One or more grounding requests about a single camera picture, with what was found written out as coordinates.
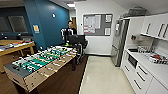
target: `stainless steel appliance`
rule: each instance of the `stainless steel appliance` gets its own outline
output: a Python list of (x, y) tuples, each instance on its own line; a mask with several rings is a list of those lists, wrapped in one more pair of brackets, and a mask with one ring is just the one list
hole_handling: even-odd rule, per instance
[(117, 20), (113, 38), (111, 58), (116, 67), (120, 67), (121, 59), (129, 25), (129, 19)]

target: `blue wall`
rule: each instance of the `blue wall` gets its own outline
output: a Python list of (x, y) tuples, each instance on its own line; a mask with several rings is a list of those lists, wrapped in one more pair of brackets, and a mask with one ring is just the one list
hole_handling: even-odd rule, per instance
[[(44, 49), (62, 43), (61, 29), (68, 27), (69, 10), (49, 0), (24, 0), (35, 42)], [(38, 25), (40, 33), (34, 33)]]
[(32, 34), (25, 7), (0, 8), (0, 17), (5, 18), (6, 24), (9, 29), (8, 33), (3, 33), (4, 36), (18, 36), (18, 33), (13, 32), (10, 22), (8, 20), (8, 16), (23, 16), (25, 20), (25, 24), (27, 26), (28, 34)]

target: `microwave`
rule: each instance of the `microwave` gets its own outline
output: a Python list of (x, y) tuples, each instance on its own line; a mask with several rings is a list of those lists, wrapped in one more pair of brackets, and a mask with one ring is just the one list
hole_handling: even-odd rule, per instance
[(131, 65), (134, 67), (134, 68), (136, 68), (136, 65), (137, 65), (137, 60), (134, 58), (134, 57), (132, 57), (130, 54), (129, 54), (129, 56), (128, 56), (128, 61), (129, 61), (129, 63), (131, 63)]

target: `doorway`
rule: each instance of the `doorway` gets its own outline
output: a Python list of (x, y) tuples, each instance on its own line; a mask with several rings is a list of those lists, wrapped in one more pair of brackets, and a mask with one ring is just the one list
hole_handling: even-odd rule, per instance
[(73, 27), (76, 29), (76, 17), (72, 17)]

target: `floor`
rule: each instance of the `floor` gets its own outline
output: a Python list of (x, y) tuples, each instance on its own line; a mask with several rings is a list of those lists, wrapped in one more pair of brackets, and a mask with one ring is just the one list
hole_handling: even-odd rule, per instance
[[(72, 62), (66, 64), (37, 87), (39, 94), (78, 94), (87, 60), (88, 56), (85, 56), (76, 71), (72, 71)], [(0, 74), (0, 94), (17, 94), (6, 73)]]
[(89, 56), (79, 94), (135, 94), (110, 57)]

